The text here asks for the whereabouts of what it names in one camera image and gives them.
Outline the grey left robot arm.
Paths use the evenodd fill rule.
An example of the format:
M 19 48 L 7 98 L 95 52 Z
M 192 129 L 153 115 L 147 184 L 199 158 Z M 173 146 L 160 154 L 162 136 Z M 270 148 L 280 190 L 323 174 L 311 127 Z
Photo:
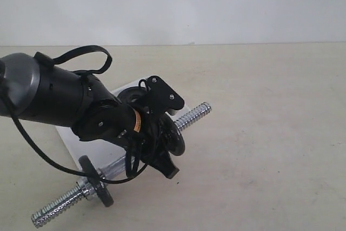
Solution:
M 1 58 L 1 115 L 67 127 L 82 142 L 102 140 L 126 152 L 128 176 L 139 163 L 164 171 L 171 166 L 167 144 L 167 86 L 147 80 L 112 94 L 92 70 L 69 71 L 37 52 Z

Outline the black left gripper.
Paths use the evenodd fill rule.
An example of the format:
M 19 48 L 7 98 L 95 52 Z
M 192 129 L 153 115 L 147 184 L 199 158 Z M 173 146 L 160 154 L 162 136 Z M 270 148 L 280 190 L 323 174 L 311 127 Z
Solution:
M 166 111 L 133 103 L 121 104 L 118 110 L 122 130 L 126 131 L 120 138 L 121 147 L 125 149 L 125 168 L 137 169 L 143 162 L 172 179 L 179 168 L 169 157 L 164 136 L 168 119 Z

